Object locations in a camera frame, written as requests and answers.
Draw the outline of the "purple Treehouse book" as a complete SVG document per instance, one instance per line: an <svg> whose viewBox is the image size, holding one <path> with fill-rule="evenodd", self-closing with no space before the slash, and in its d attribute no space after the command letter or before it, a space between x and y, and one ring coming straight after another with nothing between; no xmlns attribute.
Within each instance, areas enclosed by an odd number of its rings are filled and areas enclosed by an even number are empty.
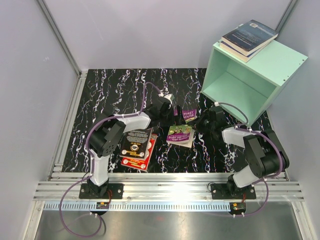
<svg viewBox="0 0 320 240"><path fill-rule="evenodd" d="M191 148L194 140L195 130L186 124L197 117L197 110L182 110L184 125L172 125L169 127L166 142L168 144Z"/></svg>

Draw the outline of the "black paperback book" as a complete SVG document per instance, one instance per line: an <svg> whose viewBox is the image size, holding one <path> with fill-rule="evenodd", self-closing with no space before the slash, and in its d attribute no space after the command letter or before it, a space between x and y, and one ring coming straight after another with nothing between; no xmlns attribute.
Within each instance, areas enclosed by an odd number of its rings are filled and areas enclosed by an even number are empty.
<svg viewBox="0 0 320 240"><path fill-rule="evenodd" d="M124 134L121 142L120 156L123 158L145 160L148 156L148 147L151 145L153 130L137 129Z"/></svg>

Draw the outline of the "blue orange paperback book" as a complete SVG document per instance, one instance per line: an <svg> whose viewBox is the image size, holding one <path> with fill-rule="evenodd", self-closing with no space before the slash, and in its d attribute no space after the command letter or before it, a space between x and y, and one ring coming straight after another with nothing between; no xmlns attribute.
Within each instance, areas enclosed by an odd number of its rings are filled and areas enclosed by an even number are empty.
<svg viewBox="0 0 320 240"><path fill-rule="evenodd" d="M241 52L239 52L238 50L236 50L233 47L231 47L230 45L228 45L227 43L225 43L224 41L219 42L219 47L245 63L250 61L255 55L257 55L263 49L261 47L249 55L244 55Z"/></svg>

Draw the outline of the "dark blue hardcover book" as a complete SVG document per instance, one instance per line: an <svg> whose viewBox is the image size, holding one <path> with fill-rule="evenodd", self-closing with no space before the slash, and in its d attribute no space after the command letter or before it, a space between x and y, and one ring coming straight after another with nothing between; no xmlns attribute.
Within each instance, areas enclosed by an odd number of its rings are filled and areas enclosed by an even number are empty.
<svg viewBox="0 0 320 240"><path fill-rule="evenodd" d="M269 44L278 34L272 28L252 19L223 35L220 41L247 56Z"/></svg>

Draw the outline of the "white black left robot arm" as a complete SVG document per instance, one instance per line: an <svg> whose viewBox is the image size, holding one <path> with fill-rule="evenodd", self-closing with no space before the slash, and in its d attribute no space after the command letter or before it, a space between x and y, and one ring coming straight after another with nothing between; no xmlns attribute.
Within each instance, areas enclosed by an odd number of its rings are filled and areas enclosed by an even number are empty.
<svg viewBox="0 0 320 240"><path fill-rule="evenodd" d="M130 114L104 114L94 122L85 142L90 154L90 174L87 184L90 193L101 199L108 192L108 165L110 155L114 152L123 134L130 131L151 129L158 125L170 126L174 123L174 96L160 96L141 112Z"/></svg>

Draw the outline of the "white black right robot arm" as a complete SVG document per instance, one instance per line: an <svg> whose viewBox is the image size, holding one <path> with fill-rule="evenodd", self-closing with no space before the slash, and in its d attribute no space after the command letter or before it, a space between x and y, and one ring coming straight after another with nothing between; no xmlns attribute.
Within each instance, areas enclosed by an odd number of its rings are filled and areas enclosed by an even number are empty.
<svg viewBox="0 0 320 240"><path fill-rule="evenodd" d="M225 183L209 183L214 200L255 199L254 185L274 178L290 165L289 158L272 129L253 131L228 124L223 109L213 106L188 125L216 141L244 149L247 166L231 174Z"/></svg>

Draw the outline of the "red book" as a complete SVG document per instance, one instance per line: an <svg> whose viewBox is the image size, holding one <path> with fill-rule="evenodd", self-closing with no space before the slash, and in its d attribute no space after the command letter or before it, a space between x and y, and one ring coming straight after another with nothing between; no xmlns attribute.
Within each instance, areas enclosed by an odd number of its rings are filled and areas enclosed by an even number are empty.
<svg viewBox="0 0 320 240"><path fill-rule="evenodd" d="M146 159L142 160L137 158L123 157L121 160L121 165L128 168L133 168L136 170L141 170L143 172L146 172L149 166L150 158L152 156L152 153L155 147L156 140L157 140L157 135L153 133L150 137L150 141L147 146Z"/></svg>

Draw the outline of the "mint green open cabinet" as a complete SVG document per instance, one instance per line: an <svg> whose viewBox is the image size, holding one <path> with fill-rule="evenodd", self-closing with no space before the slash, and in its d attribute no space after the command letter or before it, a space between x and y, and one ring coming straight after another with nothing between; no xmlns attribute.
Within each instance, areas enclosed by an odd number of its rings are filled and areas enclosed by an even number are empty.
<svg viewBox="0 0 320 240"><path fill-rule="evenodd" d="M251 126L273 103L308 57L276 40L248 62L212 46L201 93Z"/></svg>

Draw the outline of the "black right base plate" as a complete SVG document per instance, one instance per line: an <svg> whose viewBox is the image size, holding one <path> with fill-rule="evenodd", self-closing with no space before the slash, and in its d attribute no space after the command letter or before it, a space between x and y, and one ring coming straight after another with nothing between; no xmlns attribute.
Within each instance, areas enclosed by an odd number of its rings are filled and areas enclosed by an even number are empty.
<svg viewBox="0 0 320 240"><path fill-rule="evenodd" d="M210 183L210 192L213 200L255 200L257 198L255 188L251 185L236 187L229 183Z"/></svg>

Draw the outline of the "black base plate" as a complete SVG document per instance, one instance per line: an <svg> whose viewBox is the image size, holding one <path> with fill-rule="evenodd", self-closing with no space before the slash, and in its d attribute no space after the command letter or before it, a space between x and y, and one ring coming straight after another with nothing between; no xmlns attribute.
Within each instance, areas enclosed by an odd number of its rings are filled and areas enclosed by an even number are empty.
<svg viewBox="0 0 320 240"><path fill-rule="evenodd" d="M84 183L80 187L79 199L109 199L121 200L123 198L124 184L108 183L102 186L95 186Z"/></svg>
<svg viewBox="0 0 320 240"><path fill-rule="evenodd" d="M255 188L251 185L236 187L229 183L210 183L210 192L213 200L255 200L257 198Z"/></svg>

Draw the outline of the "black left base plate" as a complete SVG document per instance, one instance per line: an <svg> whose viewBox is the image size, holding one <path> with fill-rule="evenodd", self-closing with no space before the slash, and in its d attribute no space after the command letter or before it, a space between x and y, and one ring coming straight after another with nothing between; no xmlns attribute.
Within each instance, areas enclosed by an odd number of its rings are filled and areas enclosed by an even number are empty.
<svg viewBox="0 0 320 240"><path fill-rule="evenodd" d="M109 199L121 200L123 198L124 184L108 183L102 186L95 186L84 183L80 187L79 199Z"/></svg>

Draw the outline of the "aluminium rail frame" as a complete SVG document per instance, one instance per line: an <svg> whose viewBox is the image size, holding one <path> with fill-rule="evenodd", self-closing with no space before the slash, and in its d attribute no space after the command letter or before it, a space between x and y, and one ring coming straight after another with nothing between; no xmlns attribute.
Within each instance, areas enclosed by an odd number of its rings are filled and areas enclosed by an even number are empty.
<svg viewBox="0 0 320 240"><path fill-rule="evenodd" d="M229 173L109 173L111 184L123 184L123 201L154 202L204 202L212 195L208 183L224 183ZM40 181L33 199L35 201L59 200L66 195L66 200L79 197L80 173L53 173L48 181ZM254 186L258 201L264 200L266 193L269 201L304 201L303 193L297 181L290 181L282 173L274 179Z"/></svg>

